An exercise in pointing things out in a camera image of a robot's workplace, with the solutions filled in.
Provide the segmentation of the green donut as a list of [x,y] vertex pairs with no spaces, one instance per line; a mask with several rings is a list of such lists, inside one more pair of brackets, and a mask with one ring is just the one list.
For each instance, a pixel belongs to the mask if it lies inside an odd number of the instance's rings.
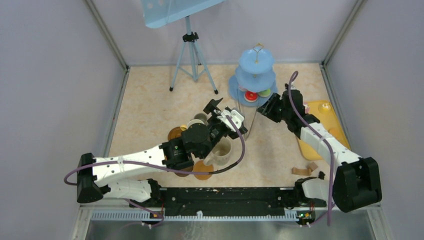
[[258,96],[259,96],[259,97],[261,97],[261,98],[267,98],[268,96],[270,96],[270,95],[271,95],[271,93],[272,93],[271,89],[270,89],[270,88],[268,88],[268,89],[266,89],[266,90],[263,90],[263,91],[258,92],[257,94],[258,94]]

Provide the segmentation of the red donut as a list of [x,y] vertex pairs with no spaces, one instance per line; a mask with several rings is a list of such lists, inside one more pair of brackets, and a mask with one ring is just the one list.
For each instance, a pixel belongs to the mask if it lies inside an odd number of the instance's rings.
[[254,103],[258,100],[259,95],[256,92],[246,91],[244,93],[244,99],[249,103]]

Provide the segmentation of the purple donut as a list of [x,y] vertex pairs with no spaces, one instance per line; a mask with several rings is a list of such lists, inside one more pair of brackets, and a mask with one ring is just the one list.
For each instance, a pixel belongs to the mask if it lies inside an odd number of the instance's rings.
[[240,91],[242,91],[242,92],[247,92],[248,90],[247,89],[245,89],[244,87],[242,87],[242,86],[238,86],[238,89],[240,90]]

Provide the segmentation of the metal tongs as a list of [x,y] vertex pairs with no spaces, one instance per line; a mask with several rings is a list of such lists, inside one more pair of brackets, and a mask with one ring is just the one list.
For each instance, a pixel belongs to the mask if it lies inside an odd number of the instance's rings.
[[247,129],[247,132],[243,134],[245,141],[249,139],[249,136],[252,132],[252,127],[256,119],[257,108],[259,107],[259,101],[248,102],[245,100],[244,96],[240,95],[237,97],[237,105],[240,112],[244,115],[244,126]]

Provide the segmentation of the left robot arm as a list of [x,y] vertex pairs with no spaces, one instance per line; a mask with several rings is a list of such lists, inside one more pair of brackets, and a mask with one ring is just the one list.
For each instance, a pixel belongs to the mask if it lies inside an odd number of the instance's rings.
[[220,100],[211,99],[203,109],[207,123],[191,123],[179,137],[136,153],[95,157],[82,154],[76,174],[76,201],[94,203],[104,198],[128,199],[154,207],[160,202],[157,183],[134,176],[153,172],[191,174],[194,158],[206,159],[224,137],[242,138],[247,133],[245,116],[237,109],[218,108]]

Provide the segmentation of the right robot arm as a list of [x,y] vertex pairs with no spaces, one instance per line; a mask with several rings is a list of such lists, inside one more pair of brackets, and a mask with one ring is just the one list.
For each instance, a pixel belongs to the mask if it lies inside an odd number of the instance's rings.
[[372,157],[361,157],[331,135],[320,120],[306,113],[299,90],[273,93],[257,109],[275,123],[285,122],[290,132],[308,144],[333,169],[327,180],[303,178],[295,183],[293,200],[307,206],[313,199],[334,203],[348,213],[382,200],[379,165]]

